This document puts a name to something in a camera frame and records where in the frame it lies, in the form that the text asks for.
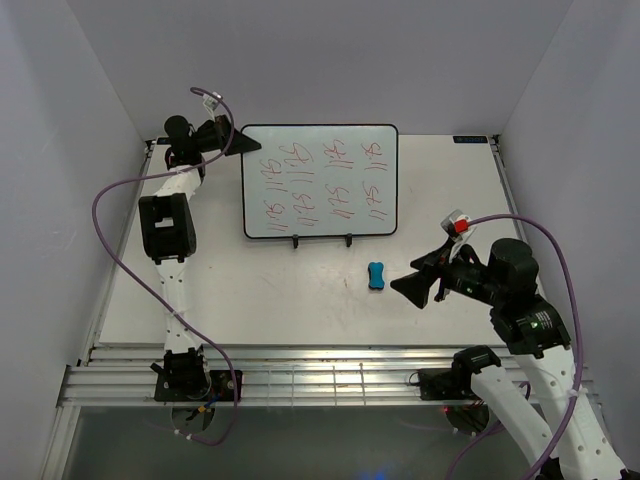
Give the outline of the blue whiteboard eraser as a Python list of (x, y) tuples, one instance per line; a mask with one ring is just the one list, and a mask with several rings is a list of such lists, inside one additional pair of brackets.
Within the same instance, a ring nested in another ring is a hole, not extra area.
[(382, 262), (370, 262), (367, 266), (368, 288), (380, 291), (385, 288), (384, 264)]

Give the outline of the white whiteboard black frame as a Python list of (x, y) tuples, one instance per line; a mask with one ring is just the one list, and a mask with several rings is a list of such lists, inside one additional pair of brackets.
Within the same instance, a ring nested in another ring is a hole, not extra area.
[(388, 236), (398, 226), (399, 132), (391, 124), (247, 125), (241, 157), (250, 239)]

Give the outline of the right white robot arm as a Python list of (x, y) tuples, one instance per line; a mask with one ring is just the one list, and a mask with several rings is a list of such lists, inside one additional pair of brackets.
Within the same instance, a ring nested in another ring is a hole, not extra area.
[(558, 311), (538, 292), (539, 265), (524, 242), (495, 241), (482, 264), (469, 245), (448, 240), (412, 261), (390, 286), (424, 308), (433, 284), (441, 301), (456, 292), (486, 304), (491, 324), (533, 389), (533, 407), (486, 345), (455, 354), (448, 372), (424, 381), (432, 394), (478, 397), (498, 417), (536, 479), (634, 479), (612, 448), (587, 393), (573, 382), (577, 344)]

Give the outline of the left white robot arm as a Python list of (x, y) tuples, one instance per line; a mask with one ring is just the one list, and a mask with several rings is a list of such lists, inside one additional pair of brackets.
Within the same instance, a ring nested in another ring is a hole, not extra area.
[(226, 115), (217, 115), (195, 129), (186, 118), (174, 115), (164, 130), (169, 147), (164, 156), (169, 176), (155, 193), (138, 200), (143, 247), (154, 263), (161, 298), (170, 305), (164, 349), (173, 355), (196, 353), (202, 341), (183, 323), (188, 319), (188, 258), (197, 248), (189, 200), (202, 185), (206, 166), (203, 155), (219, 151), (226, 156), (249, 153), (261, 144), (238, 131)]

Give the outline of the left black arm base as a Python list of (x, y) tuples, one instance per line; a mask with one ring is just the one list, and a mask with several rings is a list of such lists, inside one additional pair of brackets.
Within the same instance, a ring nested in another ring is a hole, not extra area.
[(150, 368), (156, 374), (157, 402), (232, 402), (235, 394), (241, 399), (243, 372), (236, 369), (232, 381), (230, 370), (210, 369), (201, 350), (167, 351), (162, 364), (154, 362)]

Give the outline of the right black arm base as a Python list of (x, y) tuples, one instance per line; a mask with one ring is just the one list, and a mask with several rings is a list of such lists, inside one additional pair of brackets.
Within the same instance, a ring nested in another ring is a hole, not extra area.
[(412, 373), (408, 385), (419, 390), (424, 401), (478, 400), (470, 387), (470, 377), (453, 369), (419, 369)]

